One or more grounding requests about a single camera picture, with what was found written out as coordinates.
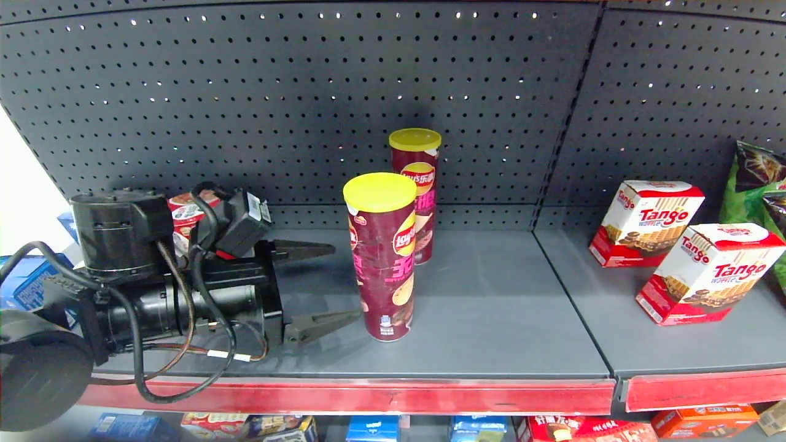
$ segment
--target red shelf edge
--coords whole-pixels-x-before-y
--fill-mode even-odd
[[[171,395],[201,378],[157,378]],[[90,385],[82,405],[157,411],[251,414],[609,414],[616,382],[597,380],[438,380],[225,378],[186,400],[158,404],[133,385]]]
[[[786,397],[786,368],[727,373],[634,376],[628,411],[668,410],[729,403],[757,403]]]

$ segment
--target cardboard box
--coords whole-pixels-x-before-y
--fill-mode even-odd
[[[197,439],[237,439],[246,435],[249,414],[185,413],[180,426]]]
[[[180,433],[158,416],[104,413],[90,431],[90,442],[177,442]]]
[[[623,181],[589,251],[603,267],[657,266],[702,201],[686,182]]]
[[[720,321],[784,250],[753,223],[690,226],[636,301],[661,326]]]
[[[453,416],[450,419],[451,442],[501,442],[508,431],[505,416]]]
[[[252,416],[246,440],[262,442],[318,442],[317,422],[313,416]]]
[[[0,257],[0,267],[5,265],[9,258],[10,256]],[[58,253],[57,258],[72,267],[71,261],[64,254]],[[25,256],[0,287],[0,308],[30,311],[43,306],[44,279],[57,273],[43,256]],[[76,324],[76,315],[69,309],[66,309],[65,314],[68,328],[71,329]]]
[[[516,435],[518,442],[658,442],[648,422],[585,416],[527,416]]]
[[[762,427],[767,436],[786,431],[786,400],[763,411],[758,417],[758,426]]]
[[[741,403],[661,411],[652,419],[652,427],[658,437],[667,439],[731,437],[742,433],[757,419],[756,410]]]
[[[221,202],[212,190],[203,190],[200,192],[200,197],[213,208]],[[174,224],[174,232],[172,233],[174,249],[178,254],[188,256],[191,230],[200,219],[204,218],[204,212],[193,201],[191,193],[182,193],[177,197],[169,198],[167,204],[172,212],[172,223]]]
[[[397,442],[398,416],[352,416],[347,442]]]

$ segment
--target maroon chip can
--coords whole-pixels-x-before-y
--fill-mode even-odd
[[[436,225],[436,172],[442,137],[429,129],[401,129],[390,134],[395,173],[417,185],[415,198],[415,264],[431,259]]]
[[[365,328],[379,341],[400,339],[412,324],[416,191],[412,180],[388,172],[343,188]]]

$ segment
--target green snack bag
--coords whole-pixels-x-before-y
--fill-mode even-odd
[[[756,223],[784,238],[786,234],[786,157],[737,141],[736,160],[723,193],[720,223]],[[786,293],[786,256],[773,265]]]
[[[786,191],[775,190],[764,194],[762,199],[766,209],[764,227],[774,232],[780,239],[786,238]],[[782,256],[773,264],[770,271],[775,274],[780,289],[786,294],[786,257]]]

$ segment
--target perforated metal panel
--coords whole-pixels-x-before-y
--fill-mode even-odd
[[[737,0],[732,2],[697,2],[696,0],[628,0],[610,2],[619,9],[650,9],[672,13],[708,14],[759,20],[786,21],[786,2],[783,0]]]
[[[606,206],[623,179],[683,179],[718,206],[734,138],[784,150],[785,61],[782,24],[606,12],[545,205]]]
[[[702,205],[691,223],[716,223],[719,207]],[[544,207],[538,216],[537,230],[595,230],[600,226],[608,206]]]
[[[389,131],[444,135],[439,202],[532,204],[597,6],[194,6],[2,26],[0,95],[66,196],[203,179],[340,204]]]
[[[343,205],[277,205],[270,214],[280,229],[347,229]],[[533,204],[445,204],[437,207],[440,230],[529,230]]]

